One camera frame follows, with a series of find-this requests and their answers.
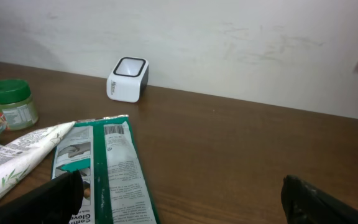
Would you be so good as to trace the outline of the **white Pantene tube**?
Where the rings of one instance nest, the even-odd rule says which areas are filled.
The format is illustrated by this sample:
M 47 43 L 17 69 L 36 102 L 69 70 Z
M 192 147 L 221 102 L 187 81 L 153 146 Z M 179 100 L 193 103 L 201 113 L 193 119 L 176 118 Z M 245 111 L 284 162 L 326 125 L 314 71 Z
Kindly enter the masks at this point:
M 72 121 L 38 129 L 0 145 L 0 198 L 39 165 L 74 124 Z

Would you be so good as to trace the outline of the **white barcode scanner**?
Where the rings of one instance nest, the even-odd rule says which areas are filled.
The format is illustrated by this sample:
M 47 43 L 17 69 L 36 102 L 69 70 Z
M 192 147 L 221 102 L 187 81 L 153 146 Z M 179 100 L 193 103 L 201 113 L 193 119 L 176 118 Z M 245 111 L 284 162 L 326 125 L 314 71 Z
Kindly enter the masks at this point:
M 135 103 L 147 87 L 149 62 L 144 58 L 122 57 L 108 76 L 106 94 L 116 101 Z

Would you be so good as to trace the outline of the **green 3M glove packet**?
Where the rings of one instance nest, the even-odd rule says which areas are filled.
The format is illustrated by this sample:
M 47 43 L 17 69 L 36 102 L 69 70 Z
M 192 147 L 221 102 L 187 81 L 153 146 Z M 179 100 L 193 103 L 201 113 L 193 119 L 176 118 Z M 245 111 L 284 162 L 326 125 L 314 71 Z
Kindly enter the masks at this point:
M 82 206 L 70 223 L 159 224 L 128 115 L 77 122 L 56 146 L 52 178 L 78 171 Z

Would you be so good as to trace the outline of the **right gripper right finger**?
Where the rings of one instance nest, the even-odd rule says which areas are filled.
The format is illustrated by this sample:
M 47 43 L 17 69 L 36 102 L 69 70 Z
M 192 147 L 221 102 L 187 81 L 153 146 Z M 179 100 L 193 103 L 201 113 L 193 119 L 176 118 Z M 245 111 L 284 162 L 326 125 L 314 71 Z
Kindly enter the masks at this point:
M 283 179 L 281 202 L 288 224 L 358 224 L 358 210 L 295 175 Z

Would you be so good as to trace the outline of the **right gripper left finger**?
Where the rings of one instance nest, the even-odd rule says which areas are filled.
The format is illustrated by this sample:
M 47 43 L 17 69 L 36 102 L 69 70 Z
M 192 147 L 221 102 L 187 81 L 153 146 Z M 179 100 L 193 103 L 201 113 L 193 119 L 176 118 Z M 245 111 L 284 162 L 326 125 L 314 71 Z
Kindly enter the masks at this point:
M 65 173 L 0 207 L 0 224 L 68 223 L 84 196 L 79 171 Z

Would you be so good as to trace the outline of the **green lid jar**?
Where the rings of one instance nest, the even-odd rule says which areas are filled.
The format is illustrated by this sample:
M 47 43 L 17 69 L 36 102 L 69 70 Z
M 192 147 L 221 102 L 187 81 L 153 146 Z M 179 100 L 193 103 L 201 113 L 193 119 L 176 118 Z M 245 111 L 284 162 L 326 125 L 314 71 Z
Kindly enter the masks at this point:
M 0 126 L 16 131 L 39 120 L 29 84 L 21 79 L 0 80 Z

